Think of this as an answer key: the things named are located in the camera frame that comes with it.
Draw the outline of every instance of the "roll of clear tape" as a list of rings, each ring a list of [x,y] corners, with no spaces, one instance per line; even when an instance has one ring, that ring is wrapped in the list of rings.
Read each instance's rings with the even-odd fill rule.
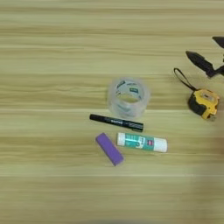
[[[108,88],[109,110],[125,119],[140,117],[150,100],[149,89],[138,79],[121,78]]]

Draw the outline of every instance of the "black marker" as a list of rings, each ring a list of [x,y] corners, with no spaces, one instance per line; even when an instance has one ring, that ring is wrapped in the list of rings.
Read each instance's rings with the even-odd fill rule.
[[[116,126],[124,127],[124,128],[135,130],[135,131],[142,132],[144,130],[144,125],[141,122],[126,121],[126,120],[121,120],[121,119],[102,116],[102,115],[90,115],[89,119],[100,122],[100,123],[114,124]]]

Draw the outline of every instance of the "wood grain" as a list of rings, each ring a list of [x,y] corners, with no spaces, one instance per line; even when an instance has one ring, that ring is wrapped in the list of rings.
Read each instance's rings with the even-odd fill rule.
[[[0,222],[3,224],[222,224],[224,79],[209,80],[185,56],[222,63],[219,0],[0,1]],[[220,95],[215,122],[187,105],[198,88]],[[95,142],[126,129],[88,120],[112,116],[113,79],[151,91],[138,121],[166,138],[165,154],[120,148],[109,162]]]

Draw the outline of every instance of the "purple eraser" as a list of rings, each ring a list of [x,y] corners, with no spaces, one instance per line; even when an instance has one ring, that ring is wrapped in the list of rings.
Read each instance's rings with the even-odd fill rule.
[[[121,152],[112,144],[106,134],[101,133],[95,141],[104,150],[113,165],[118,165],[123,161],[123,155]]]

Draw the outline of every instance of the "yellow tape measure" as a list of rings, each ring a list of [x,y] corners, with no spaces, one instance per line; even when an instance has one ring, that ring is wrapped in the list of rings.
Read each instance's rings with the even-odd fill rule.
[[[207,89],[197,89],[195,88],[185,77],[185,75],[178,68],[174,68],[174,73],[178,79],[190,88],[193,92],[188,100],[189,108],[197,115],[202,116],[205,120],[209,119],[213,121],[217,113],[217,108],[219,105],[220,97]],[[179,75],[182,75],[185,80],[179,78]]]

